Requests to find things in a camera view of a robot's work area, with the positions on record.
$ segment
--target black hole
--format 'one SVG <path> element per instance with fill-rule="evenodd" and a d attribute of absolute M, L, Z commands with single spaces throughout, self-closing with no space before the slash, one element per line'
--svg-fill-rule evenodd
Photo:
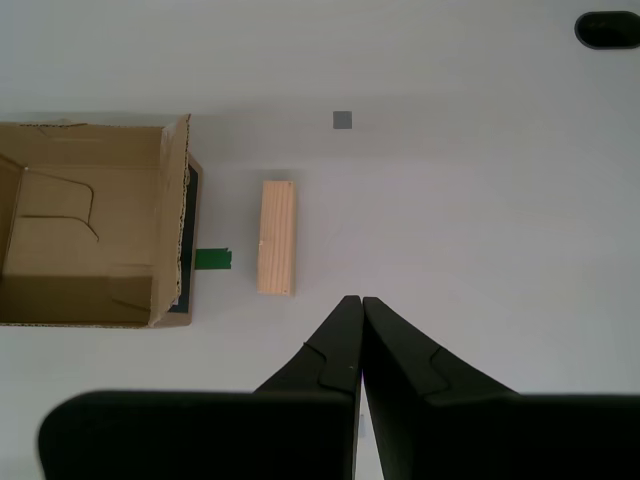
<path fill-rule="evenodd" d="M 640 17 L 632 12 L 589 12 L 576 22 L 576 36 L 598 50 L 640 46 Z"/>

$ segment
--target cardboard box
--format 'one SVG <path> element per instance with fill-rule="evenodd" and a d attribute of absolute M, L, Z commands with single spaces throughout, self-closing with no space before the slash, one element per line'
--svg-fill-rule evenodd
<path fill-rule="evenodd" d="M 189 116 L 0 124 L 0 323 L 189 324 L 201 175 L 188 139 Z"/>

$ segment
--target black panel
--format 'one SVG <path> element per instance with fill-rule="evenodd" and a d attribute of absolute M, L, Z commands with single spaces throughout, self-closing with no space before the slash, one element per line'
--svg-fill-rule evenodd
<path fill-rule="evenodd" d="M 189 165 L 189 185 L 187 185 L 187 199 L 184 214 L 184 228 L 182 229 L 182 253 L 180 254 L 181 291 L 178 303 L 169 312 L 189 313 L 189 296 L 191 295 L 191 267 L 194 252 L 194 236 L 196 231 L 196 210 L 198 208 L 198 172 Z"/>
<path fill-rule="evenodd" d="M 632 12 L 589 12 L 575 26 L 576 36 L 595 50 L 619 50 L 640 46 L 640 17 Z"/>
<path fill-rule="evenodd" d="M 352 422 L 339 393 L 99 392 L 49 414 L 38 445 L 47 480 L 343 479 Z"/>

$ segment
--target gray square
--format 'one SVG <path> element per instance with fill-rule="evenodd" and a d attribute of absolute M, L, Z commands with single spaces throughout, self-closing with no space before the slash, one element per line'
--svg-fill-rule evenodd
<path fill-rule="evenodd" d="M 333 112 L 334 130 L 349 130 L 351 128 L 351 112 Z"/>

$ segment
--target green object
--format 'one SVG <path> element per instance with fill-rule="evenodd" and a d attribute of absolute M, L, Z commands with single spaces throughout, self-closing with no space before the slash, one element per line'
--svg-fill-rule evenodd
<path fill-rule="evenodd" d="M 228 248 L 198 248 L 196 270 L 230 270 L 231 252 Z"/>

